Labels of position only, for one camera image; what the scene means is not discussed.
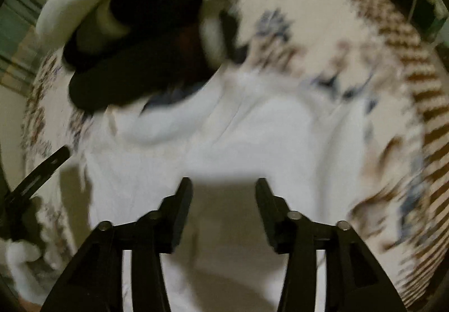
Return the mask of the white cloth garment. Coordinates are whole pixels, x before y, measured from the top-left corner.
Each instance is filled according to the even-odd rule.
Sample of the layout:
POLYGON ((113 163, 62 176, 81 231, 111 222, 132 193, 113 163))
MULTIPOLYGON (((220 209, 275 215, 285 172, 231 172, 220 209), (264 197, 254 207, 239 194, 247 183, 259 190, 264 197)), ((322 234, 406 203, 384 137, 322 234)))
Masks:
POLYGON ((361 190, 364 97, 336 85, 224 72, 187 99, 110 109, 84 147, 91 224, 133 222, 193 182, 180 245, 162 267, 174 311, 274 311, 286 259, 266 240, 255 183, 326 224, 361 190))

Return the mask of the black knitted garment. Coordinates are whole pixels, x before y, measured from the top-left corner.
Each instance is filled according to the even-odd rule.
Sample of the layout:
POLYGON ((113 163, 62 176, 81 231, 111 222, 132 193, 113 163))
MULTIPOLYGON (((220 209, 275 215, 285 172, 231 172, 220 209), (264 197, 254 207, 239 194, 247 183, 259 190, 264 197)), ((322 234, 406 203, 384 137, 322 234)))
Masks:
POLYGON ((75 28, 62 58, 73 75, 68 96, 79 110, 189 88, 215 70, 200 40, 204 0, 107 0, 75 28))

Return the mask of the floral fleece blanket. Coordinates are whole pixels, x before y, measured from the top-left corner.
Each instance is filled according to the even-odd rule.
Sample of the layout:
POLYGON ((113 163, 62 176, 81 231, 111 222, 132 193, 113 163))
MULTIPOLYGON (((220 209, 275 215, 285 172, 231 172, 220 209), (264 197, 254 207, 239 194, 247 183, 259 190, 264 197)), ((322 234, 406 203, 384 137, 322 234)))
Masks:
MULTIPOLYGON (((204 0, 200 31, 215 70, 277 75, 336 85, 364 97, 361 190, 346 218, 367 243, 409 311, 429 308, 448 271, 448 177, 430 164, 430 133, 445 118, 427 115, 445 98, 419 35, 389 0, 204 0)), ((40 191, 42 252, 55 278, 94 225, 84 147, 94 120, 68 99, 62 47, 44 60, 26 115, 28 169, 61 145, 72 158, 40 191)))

